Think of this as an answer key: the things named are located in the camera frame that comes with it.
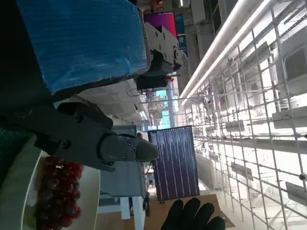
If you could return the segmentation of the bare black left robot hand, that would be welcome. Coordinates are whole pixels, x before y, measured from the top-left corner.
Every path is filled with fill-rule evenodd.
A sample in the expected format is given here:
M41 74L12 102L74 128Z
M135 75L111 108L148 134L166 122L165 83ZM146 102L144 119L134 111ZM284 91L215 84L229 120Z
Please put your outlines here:
M115 133L104 113L66 99L165 76L185 58L177 39L128 0L3 0L0 126L31 132L41 150L107 172L116 161L154 161L155 145Z

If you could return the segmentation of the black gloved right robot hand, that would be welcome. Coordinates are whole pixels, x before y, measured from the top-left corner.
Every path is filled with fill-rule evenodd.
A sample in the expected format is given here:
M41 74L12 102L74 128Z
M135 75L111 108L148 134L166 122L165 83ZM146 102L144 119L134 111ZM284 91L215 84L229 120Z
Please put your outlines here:
M212 217L215 209L212 203L201 205L197 198L183 203L176 200L169 209L168 215L161 226L162 230L224 230L225 220Z

